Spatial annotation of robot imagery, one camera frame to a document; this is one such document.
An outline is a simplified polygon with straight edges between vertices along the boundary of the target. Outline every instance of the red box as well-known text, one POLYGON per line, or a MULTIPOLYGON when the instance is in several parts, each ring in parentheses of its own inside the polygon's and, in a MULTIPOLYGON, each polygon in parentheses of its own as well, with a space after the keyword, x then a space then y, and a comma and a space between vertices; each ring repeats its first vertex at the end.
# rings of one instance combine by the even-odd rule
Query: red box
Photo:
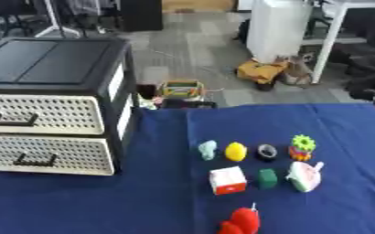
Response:
POLYGON ((215 195, 232 194, 246 190, 246 177, 238 166, 210 171, 209 181, 215 195))

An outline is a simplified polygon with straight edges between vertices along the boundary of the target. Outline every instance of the green gear toy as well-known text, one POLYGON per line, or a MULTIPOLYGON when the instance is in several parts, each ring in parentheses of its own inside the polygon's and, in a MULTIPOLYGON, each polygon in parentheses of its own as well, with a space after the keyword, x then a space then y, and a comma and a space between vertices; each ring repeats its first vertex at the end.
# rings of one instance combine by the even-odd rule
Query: green gear toy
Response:
POLYGON ((306 135, 296 135, 293 138, 293 146, 305 152, 313 152, 316 149, 316 142, 306 135))

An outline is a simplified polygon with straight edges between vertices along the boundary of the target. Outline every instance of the light blue toy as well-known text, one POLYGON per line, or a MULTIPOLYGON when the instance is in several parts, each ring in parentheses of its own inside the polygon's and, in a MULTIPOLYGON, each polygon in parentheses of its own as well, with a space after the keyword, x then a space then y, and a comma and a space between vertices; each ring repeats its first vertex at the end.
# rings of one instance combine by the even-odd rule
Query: light blue toy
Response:
POLYGON ((218 144, 215 141, 207 141, 198 146, 198 150, 202 153, 202 158, 205 161, 212 160, 215 157, 215 151, 218 144))

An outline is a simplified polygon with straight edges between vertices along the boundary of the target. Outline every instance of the yellow lemon toy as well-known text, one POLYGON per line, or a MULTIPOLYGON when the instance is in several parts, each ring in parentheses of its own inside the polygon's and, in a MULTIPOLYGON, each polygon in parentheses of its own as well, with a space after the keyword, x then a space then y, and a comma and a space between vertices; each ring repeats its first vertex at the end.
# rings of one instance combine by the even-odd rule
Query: yellow lemon toy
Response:
POLYGON ((226 147, 225 154, 231 161, 240 162, 246 157, 247 148, 240 143, 230 143, 226 147))

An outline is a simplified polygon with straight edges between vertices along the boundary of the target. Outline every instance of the red fruit toy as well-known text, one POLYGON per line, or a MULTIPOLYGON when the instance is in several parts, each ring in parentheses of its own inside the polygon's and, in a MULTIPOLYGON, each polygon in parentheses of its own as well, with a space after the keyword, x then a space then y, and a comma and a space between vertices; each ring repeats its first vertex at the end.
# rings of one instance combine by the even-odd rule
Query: red fruit toy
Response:
POLYGON ((220 231, 218 234, 244 234, 241 228, 232 224, 230 221, 223 221, 220 224, 220 231))
POLYGON ((218 234, 255 234, 260 227, 259 211, 254 203, 252 208, 238 208, 231 214, 230 220, 223 221, 220 227, 218 234))

